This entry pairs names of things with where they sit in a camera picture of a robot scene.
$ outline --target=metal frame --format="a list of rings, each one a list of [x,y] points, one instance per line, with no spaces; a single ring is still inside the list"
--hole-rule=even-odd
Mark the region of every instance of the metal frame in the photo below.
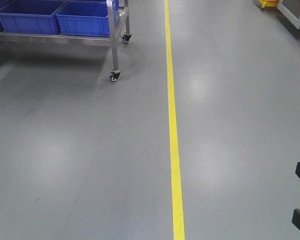
[[[297,28],[300,29],[300,17],[299,19],[295,17],[283,4],[283,0],[279,1],[278,9],[289,21]]]
[[[129,0],[124,0],[124,6],[119,7],[120,19],[115,24],[115,12],[113,0],[106,0],[110,37],[74,36],[74,35],[41,35],[0,32],[0,42],[30,42],[30,43],[54,43],[54,44],[78,44],[89,46],[111,47],[113,68],[112,73],[120,73],[118,58],[118,40],[125,25],[125,35],[130,36]]]

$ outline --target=cart shelf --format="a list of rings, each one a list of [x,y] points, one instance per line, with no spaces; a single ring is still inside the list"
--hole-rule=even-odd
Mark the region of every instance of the cart shelf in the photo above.
[[[53,43],[53,44],[77,44],[88,46],[106,46],[112,49],[113,68],[110,72],[110,79],[116,82],[120,76],[121,68],[119,68],[117,43],[121,37],[123,27],[126,31],[123,35],[123,42],[127,44],[132,34],[130,33],[129,4],[128,0],[124,0],[124,6],[119,7],[120,20],[115,25],[113,0],[106,0],[110,37],[94,37],[94,36],[76,36],[76,35],[42,35],[42,34],[25,34],[25,33],[8,33],[0,31],[0,42],[30,42],[30,43]]]

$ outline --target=yellow floor line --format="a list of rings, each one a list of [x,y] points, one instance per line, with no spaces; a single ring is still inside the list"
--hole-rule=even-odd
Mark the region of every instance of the yellow floor line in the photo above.
[[[166,30],[166,57],[168,73],[168,101],[170,127],[170,156],[172,175],[172,212],[174,240],[185,240],[184,204],[181,184],[181,169],[179,156],[179,141],[177,128],[177,111],[175,98],[174,66],[172,58],[172,42],[170,28],[169,0],[164,0],[165,30]]]

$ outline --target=yellow mop bucket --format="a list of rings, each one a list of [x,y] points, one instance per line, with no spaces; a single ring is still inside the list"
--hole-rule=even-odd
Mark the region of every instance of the yellow mop bucket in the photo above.
[[[279,0],[259,0],[262,4],[261,9],[263,10],[265,7],[277,7],[279,4]]]

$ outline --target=floor marking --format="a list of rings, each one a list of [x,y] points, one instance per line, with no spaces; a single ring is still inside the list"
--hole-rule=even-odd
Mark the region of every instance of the floor marking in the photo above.
[[[179,141],[178,141],[178,128],[177,128],[174,66],[173,66],[173,58],[172,58],[169,0],[164,0],[164,8],[165,8],[165,31],[166,31],[166,60],[167,60],[167,74],[168,74],[173,236],[174,236],[174,240],[185,240],[184,203],[183,203],[183,194],[182,194],[180,156],[179,156]]]

